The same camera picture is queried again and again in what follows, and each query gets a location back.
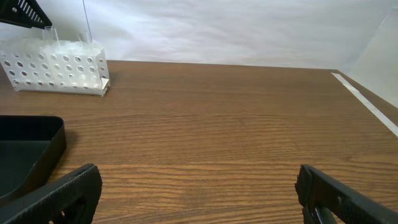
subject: wooden table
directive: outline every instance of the wooden table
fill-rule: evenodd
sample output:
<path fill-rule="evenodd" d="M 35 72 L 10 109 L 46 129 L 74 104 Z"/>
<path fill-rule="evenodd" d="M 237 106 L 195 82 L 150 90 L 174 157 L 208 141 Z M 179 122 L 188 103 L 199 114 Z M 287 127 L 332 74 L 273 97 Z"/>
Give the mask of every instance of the wooden table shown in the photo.
<path fill-rule="evenodd" d="M 52 180 L 99 167 L 95 223 L 302 223 L 300 164 L 398 211 L 398 138 L 338 71 L 108 63 L 104 97 L 16 93 L 0 72 L 1 114 L 65 120 Z M 398 121 L 395 107 L 352 84 Z"/>

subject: wood grain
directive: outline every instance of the wood grain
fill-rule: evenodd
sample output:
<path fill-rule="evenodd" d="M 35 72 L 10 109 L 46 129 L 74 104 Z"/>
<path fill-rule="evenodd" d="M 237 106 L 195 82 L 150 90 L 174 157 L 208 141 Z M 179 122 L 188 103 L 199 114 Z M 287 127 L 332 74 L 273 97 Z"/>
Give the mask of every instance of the wood grain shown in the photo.
<path fill-rule="evenodd" d="M 1 114 L 65 120 L 51 180 L 99 167 L 95 223 L 302 223 L 300 164 L 398 211 L 398 139 L 331 70 L 108 65 L 103 98 L 15 93 L 0 74 Z"/>

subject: white backdrop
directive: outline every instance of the white backdrop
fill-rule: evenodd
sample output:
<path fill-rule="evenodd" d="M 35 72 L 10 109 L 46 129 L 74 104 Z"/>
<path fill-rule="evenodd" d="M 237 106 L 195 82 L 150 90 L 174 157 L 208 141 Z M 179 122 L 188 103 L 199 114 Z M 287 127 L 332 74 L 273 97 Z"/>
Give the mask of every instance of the white backdrop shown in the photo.
<path fill-rule="evenodd" d="M 87 29 L 81 0 L 38 0 L 61 39 Z M 336 68 L 348 72 L 389 0 L 86 0 L 107 59 Z M 1 24 L 0 39 L 40 31 Z"/>

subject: white line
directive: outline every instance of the white line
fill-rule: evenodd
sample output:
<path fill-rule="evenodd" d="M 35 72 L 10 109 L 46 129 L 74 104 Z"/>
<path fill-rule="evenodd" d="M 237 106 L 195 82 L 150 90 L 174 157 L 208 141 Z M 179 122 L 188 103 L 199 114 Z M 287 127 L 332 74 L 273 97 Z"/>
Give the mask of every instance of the white line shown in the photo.
<path fill-rule="evenodd" d="M 347 80 L 345 80 L 340 74 L 332 74 L 350 91 L 357 97 L 360 102 L 363 103 L 379 120 L 386 125 L 390 131 L 392 131 L 398 137 L 398 127 L 390 120 L 386 115 L 384 115 L 379 109 L 377 109 L 368 99 L 366 99 L 355 87 L 353 87 Z"/>

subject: table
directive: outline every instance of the table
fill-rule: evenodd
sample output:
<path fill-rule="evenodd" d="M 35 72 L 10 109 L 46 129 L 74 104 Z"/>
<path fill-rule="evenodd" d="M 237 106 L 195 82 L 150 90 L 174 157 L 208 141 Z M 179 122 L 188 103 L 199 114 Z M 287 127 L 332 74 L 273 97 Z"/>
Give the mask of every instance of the table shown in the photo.
<path fill-rule="evenodd" d="M 398 138 L 339 71 L 108 64 L 104 97 L 16 93 L 0 72 L 0 114 L 65 120 L 50 181 L 99 167 L 95 223 L 302 223 L 300 164 L 398 211 Z M 397 108 L 348 80 L 397 124 Z"/>

